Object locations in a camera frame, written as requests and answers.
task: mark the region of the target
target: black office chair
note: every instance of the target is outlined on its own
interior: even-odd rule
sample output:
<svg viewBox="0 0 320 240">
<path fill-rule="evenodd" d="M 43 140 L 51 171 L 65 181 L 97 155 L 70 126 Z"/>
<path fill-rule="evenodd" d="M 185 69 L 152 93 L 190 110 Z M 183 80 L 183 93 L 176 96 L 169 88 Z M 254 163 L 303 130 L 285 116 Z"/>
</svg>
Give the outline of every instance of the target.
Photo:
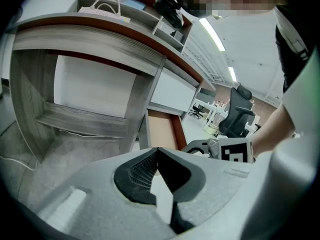
<svg viewBox="0 0 320 240">
<path fill-rule="evenodd" d="M 194 115 L 194 116 L 196 116 L 198 119 L 200 119 L 201 117 L 202 117 L 202 115 L 200 114 L 200 112 L 201 113 L 204 113 L 205 111 L 204 111 L 204 107 L 203 106 L 201 106 L 201 105 L 199 105 L 198 107 L 196 107 L 196 106 L 192 106 L 192 109 L 193 109 L 193 111 L 190 111 L 189 112 L 189 115 Z"/>
<path fill-rule="evenodd" d="M 228 138 L 243 138 L 248 116 L 255 116 L 250 109 L 252 93 L 241 84 L 237 89 L 231 88 L 228 116 L 219 123 L 219 132 Z"/>
</svg>

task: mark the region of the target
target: shelf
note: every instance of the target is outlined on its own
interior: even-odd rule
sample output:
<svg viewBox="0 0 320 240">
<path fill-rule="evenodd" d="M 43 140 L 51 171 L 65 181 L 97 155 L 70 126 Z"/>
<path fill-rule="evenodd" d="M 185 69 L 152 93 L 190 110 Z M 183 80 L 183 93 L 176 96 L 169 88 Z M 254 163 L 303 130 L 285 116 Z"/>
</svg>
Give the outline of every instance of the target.
<svg viewBox="0 0 320 240">
<path fill-rule="evenodd" d="M 167 34 L 163 30 L 161 30 L 160 28 L 156 29 L 154 35 L 156 37 L 162 39 L 163 41 L 165 41 L 166 43 L 168 43 L 169 45 L 171 45 L 173 48 L 175 48 L 177 50 L 182 49 L 184 47 L 184 45 L 182 43 L 180 43 L 173 36 Z"/>
<path fill-rule="evenodd" d="M 93 5 L 93 3 L 96 0 L 78 0 L 78 11 L 80 10 L 81 7 L 90 7 Z M 116 1 L 112 0 L 100 0 L 97 4 L 96 7 L 98 7 L 100 4 L 108 4 L 113 7 L 113 9 L 117 12 L 118 11 L 118 3 Z M 107 6 L 103 7 L 104 11 L 107 12 L 112 12 L 111 9 Z M 136 25 L 141 28 L 146 28 L 148 31 L 151 31 L 159 22 L 159 19 L 150 13 L 144 11 L 144 10 L 139 10 L 136 8 L 133 8 L 131 6 L 128 6 L 126 4 L 120 3 L 120 10 L 121 10 L 121 15 L 124 17 L 130 18 L 130 23 L 133 25 Z"/>
<path fill-rule="evenodd" d="M 103 115 L 46 102 L 44 113 L 36 120 L 47 126 L 75 133 L 120 137 L 126 136 L 126 119 Z"/>
</svg>

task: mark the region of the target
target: fluorescent light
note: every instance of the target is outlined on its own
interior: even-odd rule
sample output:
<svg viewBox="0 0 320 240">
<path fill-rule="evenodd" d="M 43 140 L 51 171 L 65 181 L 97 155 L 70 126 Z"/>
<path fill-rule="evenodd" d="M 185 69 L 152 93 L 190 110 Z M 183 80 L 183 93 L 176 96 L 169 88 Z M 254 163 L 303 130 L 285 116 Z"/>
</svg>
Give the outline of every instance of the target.
<svg viewBox="0 0 320 240">
<path fill-rule="evenodd" d="M 209 21 L 206 18 L 201 18 L 199 21 L 202 24 L 202 26 L 204 26 L 206 31 L 208 31 L 208 33 L 212 37 L 213 41 L 215 42 L 216 46 L 218 47 L 218 49 L 221 52 L 224 52 L 225 51 L 225 47 L 222 44 L 222 42 L 221 42 L 219 36 L 217 35 L 216 31 L 214 30 L 214 28 L 209 23 Z"/>
<path fill-rule="evenodd" d="M 228 69 L 229 69 L 229 71 L 230 71 L 230 75 L 231 75 L 231 77 L 232 77 L 232 80 L 233 80 L 234 82 L 237 82 L 237 78 L 236 78 L 236 74 L 235 74 L 234 68 L 231 67 L 231 66 L 229 66 Z"/>
</svg>

